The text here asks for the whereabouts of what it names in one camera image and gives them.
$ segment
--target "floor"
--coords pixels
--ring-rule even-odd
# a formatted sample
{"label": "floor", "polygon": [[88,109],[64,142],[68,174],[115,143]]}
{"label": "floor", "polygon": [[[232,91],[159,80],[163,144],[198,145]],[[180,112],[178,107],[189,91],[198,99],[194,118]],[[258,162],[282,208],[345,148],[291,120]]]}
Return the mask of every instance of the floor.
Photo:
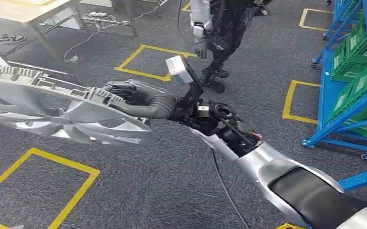
{"label": "floor", "polygon": [[[154,7],[136,0],[132,4],[135,16]],[[125,19],[122,5],[117,6],[120,10],[112,13]],[[102,10],[87,5],[84,9]],[[301,140],[315,130],[311,122],[316,118],[318,101],[318,87],[313,84],[319,82],[319,71],[310,69],[309,61],[325,43],[322,31],[317,29],[328,26],[331,17],[330,13],[309,10],[303,28],[299,26],[303,9],[331,11],[322,0],[274,0],[269,6],[271,15],[254,19],[241,47],[226,62],[225,68],[231,74],[224,80],[226,92],[206,92],[204,96],[235,107],[245,121],[285,155],[340,180],[367,170],[367,162],[360,159],[359,152],[329,145],[301,146]],[[114,68],[140,44],[191,52],[178,33],[177,14],[178,1],[170,0],[156,13],[136,21],[137,38],[130,28],[120,26],[97,34],[73,51],[73,55],[82,58],[77,64],[59,66],[38,41],[15,52],[10,59],[70,71],[86,86],[134,78],[176,91],[173,81],[162,82]],[[181,12],[180,22],[182,32],[189,34],[188,12]],[[21,25],[0,21],[0,34],[8,32],[2,31],[5,28],[31,34]],[[47,37],[64,52],[93,32],[91,27],[83,31],[58,28]],[[144,50],[126,68],[163,76],[167,73],[163,60],[171,56]],[[190,58],[190,62],[199,72],[210,60]],[[304,121],[282,118],[292,80],[297,84],[287,117],[304,117]],[[153,121],[152,127],[158,133],[156,141],[129,148],[70,143],[0,125],[0,175],[33,147],[49,153],[48,157],[57,155],[100,170],[85,194],[75,199],[73,196],[89,174],[32,154],[0,184],[0,224],[25,224],[31,229],[49,225],[51,229],[244,228],[218,181],[206,144],[176,123]],[[285,222],[239,168],[221,155],[218,162],[234,201],[252,229],[273,229]],[[367,200],[367,187],[351,195]],[[69,202],[75,206],[63,212]]]}

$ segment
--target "yellow tape square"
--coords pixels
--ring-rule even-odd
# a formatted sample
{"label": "yellow tape square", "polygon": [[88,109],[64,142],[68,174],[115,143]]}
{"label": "yellow tape square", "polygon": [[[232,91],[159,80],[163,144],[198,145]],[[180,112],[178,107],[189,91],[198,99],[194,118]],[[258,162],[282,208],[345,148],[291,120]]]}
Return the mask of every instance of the yellow tape square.
{"label": "yellow tape square", "polygon": [[[54,219],[54,221],[48,226],[48,229],[56,229],[59,227],[59,225],[62,223],[62,221],[65,219],[65,217],[71,212],[72,208],[75,207],[76,203],[79,201],[79,199],[82,198],[82,196],[85,194],[85,192],[88,190],[88,188],[92,185],[96,177],[99,175],[100,171],[97,169],[94,169],[92,167],[82,165],[78,162],[74,162],[71,160],[68,160],[66,158],[50,154],[47,152],[44,152],[42,150],[31,148],[26,153],[21,156],[17,161],[15,161],[8,169],[5,170],[0,175],[0,184],[8,178],[8,176],[13,173],[27,158],[29,158],[31,155],[37,155],[41,156],[45,159],[57,162],[59,164],[75,168],[78,170],[81,170],[85,173],[89,173],[88,179],[82,184],[82,186],[78,189],[78,191],[75,193],[75,195],[71,198],[70,201],[65,205],[65,207],[61,210],[61,212],[58,214],[58,216]],[[0,224],[0,229],[8,229],[8,227]]]}
{"label": "yellow tape square", "polygon": [[145,77],[149,77],[149,78],[153,78],[153,79],[157,79],[157,80],[170,81],[171,75],[169,73],[165,76],[160,76],[160,75],[143,73],[143,72],[139,72],[139,71],[124,68],[125,66],[128,65],[128,63],[130,63],[144,49],[153,49],[153,50],[157,50],[157,51],[161,51],[161,52],[169,52],[169,53],[173,53],[173,54],[177,54],[177,55],[183,55],[185,58],[188,58],[190,56],[191,57],[196,57],[195,54],[192,54],[192,53],[189,53],[189,52],[180,52],[180,51],[175,51],[175,50],[170,50],[170,49],[159,48],[159,47],[155,47],[155,46],[151,46],[151,45],[141,44],[140,47],[133,54],[131,54],[120,66],[115,67],[115,70],[125,72],[125,73],[141,75],[141,76],[145,76]]}
{"label": "yellow tape square", "polygon": [[186,4],[186,5],[181,9],[181,11],[185,11],[185,12],[192,12],[192,11],[190,10],[190,2],[189,2],[188,4]]}
{"label": "yellow tape square", "polygon": [[305,18],[307,17],[307,13],[309,11],[316,11],[316,12],[321,12],[321,13],[332,13],[331,11],[315,10],[315,9],[307,9],[306,8],[306,9],[303,10],[303,13],[301,15],[300,22],[299,22],[298,26],[300,26],[302,28],[306,28],[306,29],[311,29],[311,30],[328,31],[328,29],[304,25]]}
{"label": "yellow tape square", "polygon": [[303,85],[313,86],[313,87],[319,87],[320,86],[319,84],[315,84],[315,83],[307,83],[307,82],[292,80],[292,82],[290,83],[290,86],[289,86],[289,90],[287,91],[286,100],[284,102],[282,118],[284,118],[284,119],[293,119],[293,120],[297,120],[297,121],[300,121],[300,122],[317,124],[317,120],[310,119],[310,118],[304,118],[304,117],[295,116],[295,115],[290,114],[290,106],[292,105],[293,94],[294,94],[294,91],[296,89],[297,84],[303,84]]}
{"label": "yellow tape square", "polygon": [[285,224],[279,226],[276,229],[305,229],[305,228],[294,226],[294,225],[291,225],[290,223],[285,223]]}

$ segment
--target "blue metal shelf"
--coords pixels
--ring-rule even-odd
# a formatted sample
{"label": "blue metal shelf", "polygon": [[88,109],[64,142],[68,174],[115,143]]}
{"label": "blue metal shelf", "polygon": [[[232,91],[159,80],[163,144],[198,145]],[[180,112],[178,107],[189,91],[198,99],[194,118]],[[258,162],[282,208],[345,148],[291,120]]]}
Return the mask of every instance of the blue metal shelf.
{"label": "blue metal shelf", "polygon": [[328,116],[336,103],[338,94],[347,85],[344,82],[331,80],[330,72],[333,54],[334,52],[332,50],[324,50],[323,64],[321,66],[320,100],[318,105],[322,109],[318,110],[318,130],[321,130],[325,126]]}
{"label": "blue metal shelf", "polygon": [[[342,0],[335,0],[335,2],[333,3],[334,8],[333,8],[333,11],[332,11],[332,23],[331,23],[328,31],[326,31],[323,34],[323,37],[325,39],[330,37],[331,32],[335,30],[336,26],[340,22],[346,21],[347,18],[345,18],[343,15],[345,13],[345,10],[351,4],[350,2],[348,2],[346,4],[342,4]],[[358,20],[355,20],[355,19],[352,19],[350,21],[351,24],[356,24],[357,22],[358,22]]]}
{"label": "blue metal shelf", "polygon": [[346,18],[346,20],[341,24],[339,29],[335,32],[333,37],[331,37],[330,41],[326,44],[325,48],[321,51],[318,57],[313,59],[313,64],[317,64],[321,59],[323,59],[321,66],[322,67],[321,82],[320,82],[321,88],[318,104],[318,125],[314,135],[311,136],[308,140],[303,140],[304,146],[314,147],[314,145],[317,142],[326,142],[367,151],[367,146],[364,145],[352,144],[349,142],[326,138],[326,136],[329,133],[337,132],[337,134],[340,135],[346,135],[348,137],[367,141],[367,138],[348,131],[348,129],[367,125],[367,121],[347,126],[343,124],[344,121],[346,121],[347,119],[355,115],[357,112],[359,112],[362,108],[367,106],[367,94],[364,95],[359,101],[357,101],[351,107],[346,109],[343,113],[341,113],[330,123],[326,123],[328,116],[330,115],[335,105],[339,92],[346,86],[346,83],[336,82],[330,79],[332,55],[333,55],[333,51],[330,50],[330,48],[336,42],[336,37],[340,34],[341,31],[345,30],[346,25],[352,20],[355,14],[362,7],[365,16],[366,31],[367,31],[367,0],[359,0],[357,5],[352,10],[352,12],[349,14],[348,18]]}
{"label": "blue metal shelf", "polygon": [[345,191],[367,186],[367,171],[339,181]]}

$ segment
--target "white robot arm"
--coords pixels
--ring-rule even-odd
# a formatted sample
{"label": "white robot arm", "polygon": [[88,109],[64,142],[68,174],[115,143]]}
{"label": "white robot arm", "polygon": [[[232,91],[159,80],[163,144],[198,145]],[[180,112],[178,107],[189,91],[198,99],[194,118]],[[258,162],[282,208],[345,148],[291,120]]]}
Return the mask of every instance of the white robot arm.
{"label": "white robot arm", "polygon": [[190,24],[193,29],[195,52],[200,58],[206,58],[206,35],[213,28],[210,13],[210,0],[190,0]]}
{"label": "white robot arm", "polygon": [[[344,194],[340,185],[324,172],[294,161],[262,141],[262,136],[229,106],[200,99],[202,87],[183,57],[170,58],[167,65],[178,82],[190,85],[184,97],[176,100],[164,97],[169,101],[165,104],[175,102],[175,109],[169,110],[172,115],[167,119],[188,126],[211,148],[241,167],[291,223],[314,229],[367,229],[367,202]],[[151,98],[147,95],[152,93],[145,94],[139,100],[156,105],[152,99],[155,94]],[[141,106],[135,109],[130,103],[129,110],[124,111],[140,117],[154,116],[155,111]],[[158,107],[158,111],[161,107],[165,109],[161,104]]]}

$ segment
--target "plastic fan blade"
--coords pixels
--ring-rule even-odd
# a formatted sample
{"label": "plastic fan blade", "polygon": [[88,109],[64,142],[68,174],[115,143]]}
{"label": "plastic fan blade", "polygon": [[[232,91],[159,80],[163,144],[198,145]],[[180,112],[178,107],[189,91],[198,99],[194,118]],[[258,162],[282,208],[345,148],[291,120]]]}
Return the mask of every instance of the plastic fan blade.
{"label": "plastic fan blade", "polygon": [[30,122],[30,121],[47,121],[47,119],[42,117],[28,116],[16,113],[0,113],[0,122],[18,123],[18,122]]}
{"label": "plastic fan blade", "polygon": [[36,113],[47,116],[60,116],[60,108],[44,108],[41,104],[41,94],[45,91],[38,87],[0,81],[0,99],[13,105],[28,107]]}
{"label": "plastic fan blade", "polygon": [[105,108],[86,102],[72,102],[70,108],[63,114],[64,119],[75,123],[96,123],[123,118],[124,115],[111,108]]}
{"label": "plastic fan blade", "polygon": [[79,130],[101,141],[102,144],[125,145],[126,143],[132,143],[132,144],[146,144],[147,143],[147,141],[145,141],[144,139],[105,135],[102,133],[91,131],[89,129],[85,129],[83,127],[80,127]]}
{"label": "plastic fan blade", "polygon": [[89,135],[83,133],[79,129],[77,129],[75,126],[72,125],[65,125],[64,131],[67,133],[67,135],[74,141],[79,143],[88,143],[88,144],[96,144]]}
{"label": "plastic fan blade", "polygon": [[40,114],[27,109],[27,107],[12,105],[2,99],[0,99],[0,111],[12,112],[29,116],[41,116]]}
{"label": "plastic fan blade", "polygon": [[16,129],[37,135],[52,136],[62,129],[62,125],[53,122],[26,122],[17,123]]}
{"label": "plastic fan blade", "polygon": [[102,133],[105,135],[113,135],[119,137],[130,137],[130,138],[149,138],[152,136],[151,131],[143,130],[136,125],[125,122],[117,127],[105,127],[99,123],[86,123],[86,124],[75,124],[78,128],[83,127],[91,131]]}

